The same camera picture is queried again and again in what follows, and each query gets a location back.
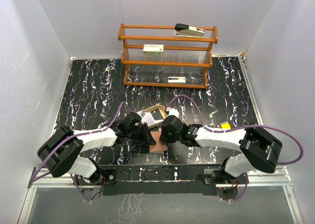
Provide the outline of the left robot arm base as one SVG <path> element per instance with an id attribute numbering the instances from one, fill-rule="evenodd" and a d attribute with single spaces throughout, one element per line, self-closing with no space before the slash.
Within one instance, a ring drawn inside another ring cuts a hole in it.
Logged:
<path id="1" fill-rule="evenodd" d="M 99 169 L 90 178 L 84 178 L 82 175 L 70 175 L 74 186 L 79 190 L 83 199 L 89 204 L 92 204 L 95 198 L 100 198 L 105 194 L 107 188 L 115 188 L 117 184 L 117 171 L 114 169 Z M 99 191 L 92 197 L 85 195 L 83 186 L 87 184 L 89 186 L 99 186 Z"/>

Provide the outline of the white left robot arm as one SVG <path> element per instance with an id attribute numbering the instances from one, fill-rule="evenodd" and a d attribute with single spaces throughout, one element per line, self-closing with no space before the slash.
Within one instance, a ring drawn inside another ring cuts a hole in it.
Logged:
<path id="1" fill-rule="evenodd" d="M 95 162 L 80 154 L 94 148 L 112 147 L 125 139 L 136 140 L 141 145 L 156 145 L 147 123 L 142 122 L 139 114 L 130 112 L 122 121 L 97 130 L 75 132 L 68 126 L 61 127 L 39 148 L 37 156 L 53 177 L 72 173 L 97 184 L 101 171 Z"/>

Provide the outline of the pink leather card holder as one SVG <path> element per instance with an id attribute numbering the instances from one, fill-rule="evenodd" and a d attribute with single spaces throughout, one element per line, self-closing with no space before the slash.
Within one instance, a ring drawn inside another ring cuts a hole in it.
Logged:
<path id="1" fill-rule="evenodd" d="M 149 152 L 152 154 L 162 154 L 167 151 L 167 145 L 160 141 L 161 131 L 152 131 L 151 136 L 155 140 L 155 145 L 149 146 Z"/>

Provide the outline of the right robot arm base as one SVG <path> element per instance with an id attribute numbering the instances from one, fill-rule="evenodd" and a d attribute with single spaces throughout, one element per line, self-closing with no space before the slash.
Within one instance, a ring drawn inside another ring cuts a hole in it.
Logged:
<path id="1" fill-rule="evenodd" d="M 237 193 L 239 185 L 244 184 L 247 187 L 249 183 L 246 173 L 234 177 L 221 168 L 206 168 L 195 175 L 194 179 L 206 185 L 227 185 L 227 187 L 219 187 L 219 190 L 222 190 L 223 194 L 227 194 L 228 191 Z"/>

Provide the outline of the beige wooden tray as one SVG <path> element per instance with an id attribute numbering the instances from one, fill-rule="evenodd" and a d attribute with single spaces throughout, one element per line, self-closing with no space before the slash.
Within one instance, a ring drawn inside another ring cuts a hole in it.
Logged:
<path id="1" fill-rule="evenodd" d="M 162 106 L 162 105 L 151 106 L 151 107 L 149 107 L 149 108 L 146 108 L 146 109 L 143 109 L 143 110 L 141 110 L 141 111 L 138 111 L 137 114 L 140 114 L 142 111 L 143 111 L 143 112 L 147 112 L 147 111 L 153 111 L 153 110 L 155 110 L 155 109 L 158 109 L 158 110 L 161 112 L 161 114 L 163 115 L 164 119 L 167 117 L 167 114 L 166 114 L 166 112 L 165 112 L 165 108 L 164 108 L 164 106 Z"/>

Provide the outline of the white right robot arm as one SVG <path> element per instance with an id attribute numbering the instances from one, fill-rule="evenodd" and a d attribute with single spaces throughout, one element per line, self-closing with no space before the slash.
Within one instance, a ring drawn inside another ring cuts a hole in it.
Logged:
<path id="1" fill-rule="evenodd" d="M 283 146 L 281 141 L 260 126 L 228 131 L 203 127 L 201 124 L 186 125 L 174 115 L 162 122 L 160 140 L 166 144 L 178 141 L 187 147 L 216 146 L 240 152 L 221 165 L 218 173 L 225 183 L 231 183 L 241 174 L 253 170 L 274 173 Z"/>

